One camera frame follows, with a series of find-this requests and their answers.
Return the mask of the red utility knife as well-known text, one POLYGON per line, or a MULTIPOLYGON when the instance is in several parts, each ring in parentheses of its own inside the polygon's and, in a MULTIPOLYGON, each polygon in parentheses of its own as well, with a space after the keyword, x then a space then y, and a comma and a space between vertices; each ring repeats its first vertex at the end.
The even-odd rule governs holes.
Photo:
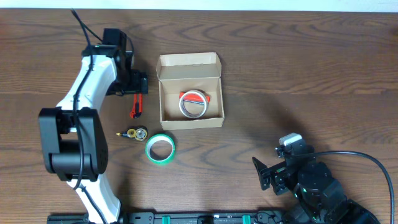
POLYGON ((142 93, 134 94, 134 102, 130 111, 130 118, 136 119, 142 114, 142 93))

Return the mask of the white tape roll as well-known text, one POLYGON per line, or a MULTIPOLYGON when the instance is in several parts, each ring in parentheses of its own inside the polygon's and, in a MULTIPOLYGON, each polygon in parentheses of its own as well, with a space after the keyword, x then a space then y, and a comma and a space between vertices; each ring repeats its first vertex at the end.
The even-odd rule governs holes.
POLYGON ((183 114, 184 116, 188 117, 188 118, 197 119, 197 118, 202 117, 202 116, 206 113, 206 111, 207 111, 207 109, 208 109, 208 103, 206 102, 205 94, 202 93, 202 92, 200 92, 200 91, 198 91, 198 90, 190 90, 190 91, 187 91, 186 94, 184 94, 184 95, 182 96, 182 98, 179 100, 179 108, 180 108, 180 111, 182 112, 182 114, 183 114), (184 99, 184 97, 185 97, 187 94, 190 94, 190 93, 196 94, 196 95, 200 96, 200 97, 203 99, 203 101, 204 101, 203 110, 202 110, 200 113, 193 114, 193 113, 189 112, 189 111, 186 109, 185 103, 184 103, 183 99, 184 99))

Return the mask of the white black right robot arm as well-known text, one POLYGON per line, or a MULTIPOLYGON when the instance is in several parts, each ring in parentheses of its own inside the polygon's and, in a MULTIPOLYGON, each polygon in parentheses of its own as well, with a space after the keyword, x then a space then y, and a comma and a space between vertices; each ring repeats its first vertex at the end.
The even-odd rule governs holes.
POLYGON ((252 161, 262 190, 273 188, 276 195, 291 192, 298 204, 280 216, 280 223, 376 224, 379 220, 345 195, 340 182, 323 162, 313 155, 312 146, 299 143, 276 148, 284 161, 267 167, 252 161))

